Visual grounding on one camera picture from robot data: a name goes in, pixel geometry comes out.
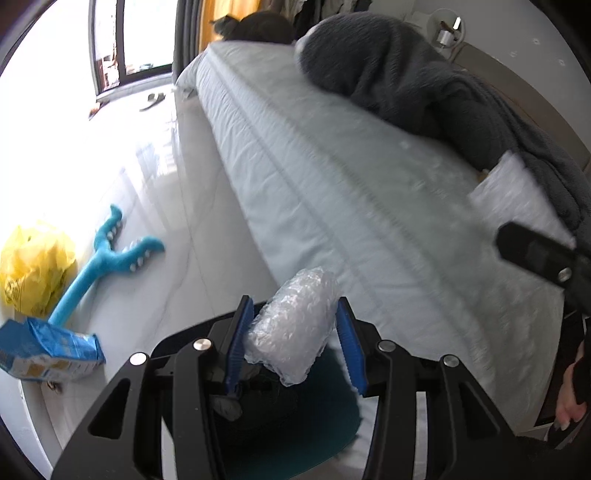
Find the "white mattress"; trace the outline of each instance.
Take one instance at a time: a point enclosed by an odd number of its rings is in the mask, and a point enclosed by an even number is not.
[[[475,172],[443,145],[309,85],[292,47],[213,43],[195,66],[191,80],[277,282],[305,267],[332,270],[383,338],[426,358],[458,355],[513,427],[531,426],[556,355],[559,294],[543,284],[514,292],[508,279],[522,273],[497,259],[466,199]],[[524,316],[514,307],[527,302],[535,308]],[[362,470],[375,406],[360,402],[341,465]],[[424,432],[419,442],[422,462]]]

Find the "yellow curtain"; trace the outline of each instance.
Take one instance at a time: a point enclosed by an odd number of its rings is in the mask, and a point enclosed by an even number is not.
[[[225,15],[231,15],[238,20],[259,10],[261,0],[204,0],[201,11],[201,25],[199,26],[199,51],[205,50],[207,45],[219,40],[220,37],[213,31],[209,24],[211,20],[217,20]]]

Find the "yellow plastic bag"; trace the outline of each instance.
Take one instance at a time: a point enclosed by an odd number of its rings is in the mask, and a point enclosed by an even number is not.
[[[25,315],[46,317],[61,297],[66,272],[76,260],[74,243],[44,223],[18,226],[0,255],[0,293]]]

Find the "blue package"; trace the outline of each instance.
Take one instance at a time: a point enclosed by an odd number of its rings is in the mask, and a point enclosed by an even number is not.
[[[0,328],[0,368],[21,380],[66,382],[84,377],[105,356],[96,335],[83,335],[28,317]]]

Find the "window frame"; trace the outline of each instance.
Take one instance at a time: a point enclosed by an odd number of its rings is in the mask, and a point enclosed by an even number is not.
[[[141,70],[140,72],[127,73],[125,65],[125,37],[124,37],[124,18],[125,18],[125,0],[116,0],[115,9],[115,46],[117,49],[117,69],[119,72],[119,83],[111,88],[101,89],[99,82],[99,67],[98,59],[96,58],[96,2],[97,0],[89,1],[89,14],[88,14],[88,44],[90,62],[92,64],[92,80],[95,84],[95,93],[97,99],[103,99],[110,97],[114,92],[121,90],[122,87],[127,87],[131,84],[138,82],[150,81],[153,77],[159,79],[172,79],[173,64],[167,63],[166,65],[159,65],[147,70]]]

